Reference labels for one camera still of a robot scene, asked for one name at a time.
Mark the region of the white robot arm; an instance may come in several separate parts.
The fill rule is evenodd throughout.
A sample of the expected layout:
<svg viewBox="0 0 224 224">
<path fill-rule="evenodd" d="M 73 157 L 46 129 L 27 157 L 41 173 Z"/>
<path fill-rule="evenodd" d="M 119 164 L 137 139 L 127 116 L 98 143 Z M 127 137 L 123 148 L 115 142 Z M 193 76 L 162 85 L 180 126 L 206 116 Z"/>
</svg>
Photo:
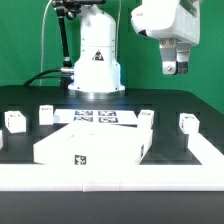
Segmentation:
<svg viewBox="0 0 224 224">
<path fill-rule="evenodd" d="M 200 41 L 202 0 L 142 0 L 131 12 L 139 35 L 159 41 L 165 75 L 188 72 L 190 48 Z M 80 57 L 74 64 L 70 94 L 87 99 L 121 96 L 121 67 L 116 59 L 116 22 L 97 5 L 81 7 Z"/>
</svg>

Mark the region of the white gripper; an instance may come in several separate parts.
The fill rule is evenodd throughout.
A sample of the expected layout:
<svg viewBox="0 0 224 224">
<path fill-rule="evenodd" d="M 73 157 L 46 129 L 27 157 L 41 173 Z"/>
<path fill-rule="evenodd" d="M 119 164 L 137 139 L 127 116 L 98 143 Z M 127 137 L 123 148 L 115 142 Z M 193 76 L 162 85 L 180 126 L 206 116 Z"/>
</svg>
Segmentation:
<svg viewBox="0 0 224 224">
<path fill-rule="evenodd" d="M 178 74 L 188 73 L 188 43 L 198 45 L 200 41 L 200 6 L 201 0 L 142 0 L 131 12 L 131 24 L 137 34 L 161 39 L 165 75 L 174 75 L 176 69 Z M 177 43 L 177 49 L 175 38 L 183 41 Z"/>
</svg>

